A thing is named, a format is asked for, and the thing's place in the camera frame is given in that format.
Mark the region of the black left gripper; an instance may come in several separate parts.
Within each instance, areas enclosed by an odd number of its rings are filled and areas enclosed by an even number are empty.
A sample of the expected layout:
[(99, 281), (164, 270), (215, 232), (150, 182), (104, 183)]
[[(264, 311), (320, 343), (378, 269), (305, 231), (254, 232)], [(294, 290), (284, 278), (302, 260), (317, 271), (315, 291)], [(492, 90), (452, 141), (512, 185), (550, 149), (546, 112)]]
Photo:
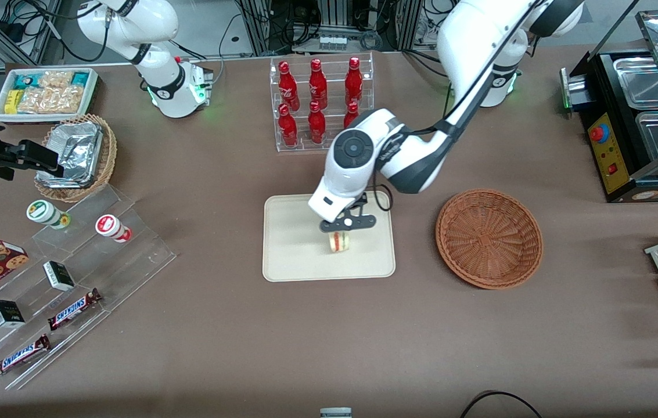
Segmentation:
[(323, 233), (332, 233), (374, 227), (377, 223), (376, 217), (373, 214), (364, 214), (364, 206), (366, 206), (367, 203), (368, 198), (359, 198), (351, 206), (343, 209), (334, 221), (321, 221), (319, 223), (320, 231)]

